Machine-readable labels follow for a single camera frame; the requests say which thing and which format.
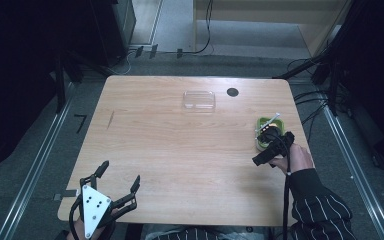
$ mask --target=wooden table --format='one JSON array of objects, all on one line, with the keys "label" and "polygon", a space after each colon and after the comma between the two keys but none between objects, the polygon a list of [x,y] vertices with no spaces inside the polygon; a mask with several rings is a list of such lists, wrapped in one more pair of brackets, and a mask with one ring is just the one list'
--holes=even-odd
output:
[{"label": "wooden table", "polygon": [[[193,0],[196,21],[205,20],[209,0]],[[297,24],[311,56],[326,48],[327,40],[348,14],[352,0],[217,0],[212,20]]]},{"label": "wooden table", "polygon": [[[226,91],[236,88],[239,95]],[[182,106],[185,91],[212,91],[213,112]],[[130,223],[281,226],[284,175],[255,166],[255,127],[280,112],[296,143],[308,147],[289,85],[277,79],[112,76],[107,79],[67,189],[110,166],[98,191],[116,200],[137,175]],[[68,219],[74,198],[58,216]]]}]

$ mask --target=gray floor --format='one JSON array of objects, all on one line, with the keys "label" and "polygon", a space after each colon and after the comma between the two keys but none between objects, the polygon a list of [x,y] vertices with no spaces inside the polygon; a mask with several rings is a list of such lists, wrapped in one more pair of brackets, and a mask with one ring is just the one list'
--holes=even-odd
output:
[{"label": "gray floor", "polygon": [[[165,0],[163,6],[173,6],[166,5],[167,2],[169,1]],[[161,48],[166,44],[166,46],[173,46],[174,49],[183,47],[187,49],[188,43],[185,44],[183,41],[179,40],[179,44],[163,41],[161,35],[158,37],[158,34],[164,32],[162,25],[159,25],[158,29],[155,41],[159,41]],[[176,33],[171,33],[170,36],[174,41],[178,41],[177,37],[181,39],[185,37],[181,34],[176,35]],[[216,52],[217,45],[217,43],[214,43],[215,50],[212,56],[185,55],[177,59],[174,54],[157,54],[155,58],[150,59],[149,53],[144,53],[138,58],[133,55],[130,56],[129,62],[131,65],[122,62],[113,69],[119,73],[128,72],[129,75],[265,78],[286,72],[288,64],[295,59],[308,57],[304,53],[302,55],[301,53],[288,55],[290,54],[288,48],[276,55],[235,56],[235,53]],[[281,50],[282,48],[279,46],[277,52],[281,52]],[[24,210],[24,214],[22,214],[18,225],[16,224],[13,239],[53,239],[61,229],[68,229],[68,224],[57,218],[59,202],[54,201],[53,196],[56,193],[62,193],[65,189],[99,95],[105,84],[103,77],[93,71],[84,70],[86,78],[81,84],[76,85],[67,117],[50,151],[46,165]],[[309,77],[309,73],[303,72],[297,78],[290,80],[294,95],[314,90],[314,86],[308,81]],[[297,106],[301,119],[306,118],[317,107],[317,102]],[[14,153],[0,164],[0,230],[11,203],[17,196],[25,176],[39,151],[41,142],[52,124],[55,109],[56,101],[54,99],[42,111],[42,114],[25,134]],[[74,114],[87,115],[86,123],[79,133],[76,132],[81,119],[74,117]],[[346,114],[340,114],[338,118],[355,154],[358,156],[359,164],[384,210],[384,170],[372,164],[371,155],[355,122]],[[309,127],[309,123],[304,125],[307,136]],[[367,206],[357,189],[354,178],[347,167],[345,158],[324,114],[320,114],[314,121],[310,148],[323,183],[342,196],[352,209],[354,213],[352,225],[357,238],[380,239]],[[125,224],[120,223],[113,239],[122,239],[125,227]]]}]

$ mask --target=striped sleeve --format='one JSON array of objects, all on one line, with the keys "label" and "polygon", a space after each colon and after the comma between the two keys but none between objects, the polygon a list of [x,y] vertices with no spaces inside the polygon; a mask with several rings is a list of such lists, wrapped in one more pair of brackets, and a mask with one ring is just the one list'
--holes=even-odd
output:
[{"label": "striped sleeve", "polygon": [[321,184],[314,169],[293,173],[291,192],[292,216],[298,221],[291,227],[295,239],[355,239],[351,210]]}]

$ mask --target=black cord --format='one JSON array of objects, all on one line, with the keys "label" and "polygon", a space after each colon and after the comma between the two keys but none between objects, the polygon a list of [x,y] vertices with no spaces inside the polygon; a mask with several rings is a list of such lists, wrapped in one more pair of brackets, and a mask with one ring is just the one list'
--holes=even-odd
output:
[{"label": "black cord", "polygon": [[306,103],[306,102],[312,102],[312,101],[326,101],[328,100],[327,98],[311,98],[311,99],[307,99],[307,100],[303,100],[301,102],[297,102],[295,103],[296,105],[299,105],[299,104],[302,104],[302,103]]},{"label": "black cord", "polygon": [[[207,49],[208,45],[210,44],[210,41],[211,41],[211,31],[210,31],[210,23],[211,23],[211,16],[212,16],[212,12],[213,12],[213,1],[214,0],[209,0],[208,1],[208,6],[207,6],[207,12],[206,12],[206,15],[205,15],[205,22],[207,23],[207,32],[208,32],[208,39],[207,39],[207,43],[205,44],[205,46],[199,50],[199,51],[195,51],[195,52],[182,52],[182,54],[184,55],[188,55],[188,54],[191,54],[191,55],[195,55],[195,54],[199,54],[201,52],[203,52],[205,49]],[[160,51],[156,51],[156,53],[161,53],[161,54],[178,54],[178,52],[160,52]]]},{"label": "black cord", "polygon": [[79,240],[79,236],[77,235],[76,228],[74,227],[73,217],[74,217],[74,211],[76,211],[76,208],[80,205],[81,201],[82,201],[82,197],[81,197],[81,195],[79,195],[77,197],[76,201],[73,203],[73,206],[71,206],[70,215],[68,218],[68,222],[70,224],[71,234],[73,234],[73,237],[75,240]]},{"label": "black cord", "polygon": [[314,93],[326,93],[326,92],[327,92],[326,90],[317,90],[317,91],[310,91],[310,92],[301,93],[301,94],[298,94],[298,95],[294,96],[294,101],[296,101],[296,100],[298,100],[300,98],[303,98],[305,96],[314,94]]},{"label": "black cord", "polygon": [[286,151],[286,178],[285,178],[285,187],[283,192],[283,239],[288,240],[288,213],[289,213],[289,189],[290,189],[290,176],[291,176],[291,156],[289,152],[289,148],[286,146],[285,142],[282,141],[278,136],[275,136],[273,134],[267,134],[268,136],[272,136],[276,139],[278,139],[282,145],[283,148]]}]

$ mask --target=clear plastic container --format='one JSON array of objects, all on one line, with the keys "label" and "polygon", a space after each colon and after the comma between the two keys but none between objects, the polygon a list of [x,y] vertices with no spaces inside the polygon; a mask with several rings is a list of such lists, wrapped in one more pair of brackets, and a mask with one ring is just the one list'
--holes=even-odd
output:
[{"label": "clear plastic container", "polygon": [[186,91],[182,105],[189,112],[214,112],[216,97],[214,92],[210,91]]}]

